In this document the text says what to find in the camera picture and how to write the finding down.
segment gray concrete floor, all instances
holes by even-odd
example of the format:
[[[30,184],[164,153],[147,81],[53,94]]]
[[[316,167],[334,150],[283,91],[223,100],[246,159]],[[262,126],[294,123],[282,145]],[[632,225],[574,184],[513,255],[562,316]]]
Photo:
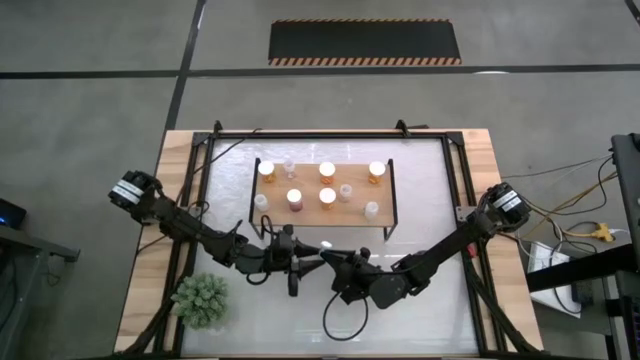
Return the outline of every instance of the gray concrete floor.
[[[194,6],[0,0],[0,71],[176,69]],[[449,17],[467,65],[640,62],[640,27],[622,0],[210,0],[193,68],[264,67],[268,25],[295,17]],[[29,232],[82,248],[77,264],[54,264],[63,275],[58,286],[43,280],[21,359],[111,351],[140,229],[106,194],[126,170],[154,170],[174,84],[0,81],[0,197],[29,210]],[[215,120],[228,128],[380,128],[400,118],[489,128],[502,174],[514,174],[605,154],[611,135],[640,131],[639,93],[633,72],[191,79],[177,128],[209,129]],[[512,184],[552,206],[593,184],[596,170],[550,188],[557,174]],[[560,224],[593,219],[625,228],[617,184],[607,191],[606,208]],[[628,241],[621,235],[617,244]],[[562,315],[536,310],[548,350],[587,355],[593,346],[602,354],[603,341],[558,330]]]

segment small white cup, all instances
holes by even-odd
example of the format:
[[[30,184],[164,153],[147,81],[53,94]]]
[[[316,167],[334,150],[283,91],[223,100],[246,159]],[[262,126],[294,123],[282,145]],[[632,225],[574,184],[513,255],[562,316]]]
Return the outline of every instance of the small white cup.
[[[349,184],[343,184],[340,186],[340,201],[349,202],[353,195],[353,188]]]
[[[374,201],[370,201],[367,203],[367,205],[364,207],[364,217],[367,218],[367,220],[371,221],[373,220],[376,215],[378,215],[378,210],[380,209],[380,207],[378,206],[377,202]]]
[[[256,208],[262,212],[269,210],[269,201],[267,197],[262,194],[256,195],[256,197],[253,198],[253,203],[256,204]]]

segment black metal frame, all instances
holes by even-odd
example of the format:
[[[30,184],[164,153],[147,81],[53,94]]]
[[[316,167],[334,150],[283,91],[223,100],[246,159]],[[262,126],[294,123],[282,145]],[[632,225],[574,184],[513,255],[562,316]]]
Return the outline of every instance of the black metal frame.
[[[207,133],[207,132],[196,132],[193,134],[191,149],[189,151],[189,160],[187,162],[187,170],[185,174],[184,181],[184,190],[182,193],[182,198],[180,199],[180,206],[187,207],[189,206],[189,199],[191,198],[192,193],[192,185],[193,179],[195,177],[196,165],[198,163],[198,155],[201,150],[204,150],[204,161],[203,164],[208,164],[213,156],[213,147],[214,141],[216,137],[216,133]],[[200,186],[198,188],[198,194],[196,198],[196,202],[202,202],[206,200],[207,194],[207,186],[209,179],[210,166],[204,166],[201,169],[200,176]],[[180,272],[178,269],[178,263],[180,259],[180,254],[182,252],[182,243],[178,241],[174,241],[171,247],[171,254],[169,256],[169,266],[167,268],[167,275],[165,278],[165,285],[162,294],[163,301],[171,297],[171,289],[174,287],[175,282],[178,280],[179,273],[181,275],[190,276],[193,274],[196,254],[198,245],[196,243],[189,243],[189,247],[187,250],[187,258],[184,265],[184,268]],[[182,340],[184,338],[184,324],[182,323],[182,319],[177,320],[177,326],[173,337],[173,344],[171,350],[165,350],[165,337],[167,331],[168,319],[163,321],[163,323],[159,326],[154,343],[153,343],[153,353],[159,356],[170,355],[171,357],[180,357],[180,352],[182,349]]]
[[[469,164],[466,156],[466,149],[464,146],[464,138],[461,132],[414,132],[410,133],[408,130],[403,131],[400,130],[383,130],[381,132],[349,132],[349,131],[331,131],[331,132],[305,132],[301,131],[299,133],[294,132],[223,132],[222,126],[216,122],[216,126],[214,127],[214,131],[212,133],[194,133],[193,141],[191,146],[191,151],[189,154],[188,168],[187,173],[185,175],[185,192],[183,193],[183,198],[180,203],[181,206],[188,205],[188,199],[191,195],[191,183],[193,182],[193,178],[196,170],[202,170],[201,174],[201,182],[200,189],[198,191],[197,201],[204,201],[207,192],[207,185],[209,180],[210,166],[205,165],[203,168],[195,168],[197,163],[198,151],[203,146],[206,148],[205,153],[205,164],[210,164],[210,161],[213,157],[213,149],[214,149],[214,141],[216,139],[220,140],[239,140],[239,139],[403,139],[407,137],[421,138],[421,139],[437,139],[442,143],[443,155],[445,158],[445,169],[447,172],[447,178],[449,179],[449,190],[451,195],[451,200],[453,203],[452,211],[454,213],[454,218],[457,221],[457,225],[460,225],[460,221],[457,216],[457,208],[461,206],[460,202],[460,194],[458,193],[457,187],[457,177],[455,173],[455,169],[453,166],[453,158],[451,154],[451,145],[455,145],[458,150],[458,154],[460,157],[461,164],[461,175],[462,180],[464,181],[465,191],[467,193],[467,201],[470,205],[475,205],[475,192],[473,189],[473,183],[471,179],[471,172],[469,170]],[[481,246],[481,244],[477,244],[479,249],[479,261],[482,269],[482,280],[487,287],[487,292],[495,299],[495,288],[493,284],[493,279],[491,277],[491,267],[489,264],[489,259],[486,254],[486,249]],[[167,280],[165,282],[165,290],[163,298],[170,296],[167,290],[170,286],[172,286],[175,281],[178,279],[178,269],[177,266],[171,266],[172,262],[176,262],[180,257],[180,251],[182,246],[174,246],[170,255],[170,267],[167,271]],[[186,263],[184,265],[184,269],[182,271],[182,275],[191,275],[195,266],[195,258],[196,258],[197,244],[190,243],[187,253]],[[476,343],[478,347],[478,354],[480,357],[488,357],[493,359],[557,359],[557,360],[570,360],[577,359],[572,357],[562,357],[562,356],[552,356],[547,353],[513,353],[508,352],[507,349],[501,349],[501,343],[505,344],[504,341],[504,333],[500,326],[498,326],[496,320],[492,316],[493,322],[493,330],[495,333],[495,338],[497,342],[498,349],[497,350],[489,350],[487,345],[487,339],[483,324],[482,315],[480,312],[480,302],[478,299],[478,293],[473,289],[469,280],[469,271],[471,270],[475,273],[475,269],[470,261],[466,261],[469,259],[470,254],[465,249],[461,251],[461,256],[463,257],[463,264],[465,264],[465,280],[467,282],[467,290],[469,295],[469,304],[471,310],[471,317],[473,321],[473,326],[476,334]],[[168,319],[164,322],[163,326],[157,331],[155,337],[155,343],[153,346],[152,353],[145,354],[132,354],[132,355],[118,355],[123,359],[138,359],[138,358],[181,358],[182,351],[182,342],[184,339],[184,325],[180,319],[178,320],[178,326],[176,327],[174,333],[173,344],[170,350],[164,350],[165,343],[165,335],[166,335],[166,325]]]
[[[256,197],[256,185],[258,183],[258,166],[260,165],[260,161],[261,161],[260,158],[256,158],[256,163],[253,168],[251,199],[249,203],[249,224],[253,228],[253,231],[255,231],[256,235],[258,235],[258,238],[260,240],[264,240],[265,229],[261,227],[260,231],[258,231],[256,224],[253,223],[253,212],[255,208],[253,200]],[[391,174],[391,201],[393,204],[393,225],[391,226],[391,228],[389,228],[389,230],[387,230],[386,226],[382,227],[382,234],[383,234],[384,241],[389,240],[389,238],[391,237],[391,234],[398,226],[398,203],[396,202],[396,182],[394,179],[395,174],[393,170],[393,159],[389,159],[387,164],[389,164],[389,172]]]
[[[246,139],[246,138],[251,138],[251,139],[261,139],[261,140],[266,140],[266,139],[273,139],[273,140],[282,140],[282,139],[403,139],[405,138],[407,135],[404,134],[402,131],[395,131],[395,130],[388,130],[388,131],[384,131],[384,132],[367,132],[367,131],[363,131],[363,132],[349,132],[349,131],[345,131],[345,132],[340,132],[340,131],[336,131],[336,132],[323,132],[323,131],[318,131],[318,132],[219,132],[218,130],[221,130],[220,127],[216,128],[216,131],[214,133],[209,133],[208,136],[206,137],[206,139],[208,141],[206,141],[207,144],[207,154],[208,155],[208,159],[211,158],[211,154],[213,153],[213,145],[214,145],[214,139],[219,139],[219,140],[241,140],[241,139]],[[193,167],[195,166],[195,157],[197,156],[197,149],[199,146],[202,145],[202,142],[198,143],[196,142],[196,138],[197,137],[202,137],[207,135],[207,133],[195,133],[194,134],[194,144],[192,145],[192,149],[191,149],[191,153],[190,153],[190,157],[189,157],[189,167],[187,169],[187,175],[185,177],[185,181],[188,183],[190,181],[192,181],[193,179],[193,175],[192,175],[192,171],[193,171]],[[473,185],[471,182],[471,173],[469,171],[469,164],[467,162],[467,157],[466,157],[466,149],[464,147],[464,140],[462,137],[462,133],[460,132],[429,132],[429,133],[424,133],[424,132],[416,132],[416,133],[412,133],[411,134],[412,138],[417,138],[417,139],[435,139],[435,140],[440,140],[441,144],[442,144],[442,150],[443,150],[443,155],[445,157],[445,168],[446,168],[446,172],[447,172],[447,178],[449,179],[449,192],[451,195],[451,200],[452,200],[452,211],[454,212],[454,217],[455,217],[455,213],[456,213],[456,207],[460,206],[460,195],[458,194],[458,190],[457,190],[457,179],[456,179],[456,174],[455,174],[455,170],[453,167],[453,159],[452,159],[452,154],[451,154],[451,149],[450,146],[451,145],[455,145],[457,147],[458,153],[460,154],[460,163],[462,165],[462,179],[465,183],[465,189],[467,191],[467,200],[469,202],[470,205],[475,205],[475,193],[473,190]],[[259,159],[256,159],[256,163],[255,163],[255,167],[257,168],[258,164],[259,164]],[[200,185],[200,191],[198,193],[198,200],[204,200],[204,197],[206,195],[206,187],[207,187],[207,183],[208,183],[208,176],[209,176],[209,171],[210,171],[210,167],[207,166],[205,167],[205,169],[203,169],[202,172],[202,178],[201,178],[201,185]],[[189,198],[189,194],[187,193],[186,190],[189,190],[190,192],[190,186],[185,186],[185,193],[183,194],[183,202],[181,203],[181,206],[186,206],[187,203],[185,202],[184,199],[188,199]],[[252,199],[255,196],[255,181],[254,181],[254,187],[252,188]],[[258,236],[260,236],[260,233],[257,231],[257,229],[254,227],[254,230],[256,231],[256,234],[258,234]],[[180,248],[181,246],[176,246],[174,248],[172,248],[172,252],[171,252],[171,257],[170,257],[170,263],[172,261],[172,259],[176,259],[173,261],[177,261],[179,255],[180,255]],[[193,272],[193,267],[195,265],[195,252],[197,249],[197,245],[191,245],[189,247],[189,253],[187,256],[187,261],[185,264],[185,269],[183,271],[183,274],[191,274]],[[468,256],[468,254],[465,251],[462,251],[462,256]],[[491,294],[495,296],[495,289],[493,288],[493,280],[491,278],[491,273],[489,271],[489,273],[485,273],[486,269],[490,269],[490,265],[488,263],[488,257],[486,256],[481,256],[480,257],[480,263],[482,264],[482,269],[483,269],[483,280],[485,281],[486,284],[490,285],[489,289],[491,291]],[[175,279],[177,279],[177,269],[170,267],[168,273],[167,273],[167,282],[166,285],[170,285],[173,284],[173,282],[175,281]],[[467,289],[469,291],[469,301],[470,301],[470,307],[471,307],[471,316],[473,319],[473,323],[474,323],[474,330],[476,332],[476,342],[477,342],[477,346],[478,346],[478,352],[481,356],[483,356],[483,354],[487,353],[487,342],[486,342],[486,336],[485,336],[485,332],[484,332],[484,325],[483,325],[483,320],[482,320],[482,315],[480,313],[480,303],[478,300],[478,296],[475,293],[475,291],[473,291],[473,289],[471,288],[471,286],[469,285],[468,281],[467,281]],[[500,329],[496,326],[496,324],[494,323],[494,330],[496,331],[496,339],[498,338],[502,338],[504,339],[504,335],[502,334],[502,332],[500,331]],[[155,351],[159,351],[161,352],[162,349],[162,345],[164,344],[164,332],[161,334],[162,337],[158,337],[156,339],[156,346],[154,346],[154,350]],[[174,342],[173,342],[173,347],[171,349],[171,353],[174,356],[179,357],[181,354],[181,347],[182,347],[182,340],[183,340],[183,334],[184,334],[184,326],[179,323],[179,326],[176,329],[176,334],[174,337]]]

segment potted plant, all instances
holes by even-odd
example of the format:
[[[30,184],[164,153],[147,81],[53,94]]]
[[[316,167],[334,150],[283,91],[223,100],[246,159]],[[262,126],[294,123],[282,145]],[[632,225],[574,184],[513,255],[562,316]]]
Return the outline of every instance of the potted plant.
[[[213,274],[186,277],[171,296],[173,312],[192,329],[209,327],[227,312],[227,283]]]

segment metal stand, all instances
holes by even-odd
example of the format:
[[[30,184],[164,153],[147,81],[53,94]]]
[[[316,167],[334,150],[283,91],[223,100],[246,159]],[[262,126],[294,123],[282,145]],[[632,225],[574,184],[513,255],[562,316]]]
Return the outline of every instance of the metal stand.
[[[29,248],[42,250],[51,255],[57,255],[65,262],[76,262],[80,256],[80,250],[71,249],[47,240],[27,235],[24,231],[15,230],[6,226],[0,226],[0,243],[7,245],[23,245]]]

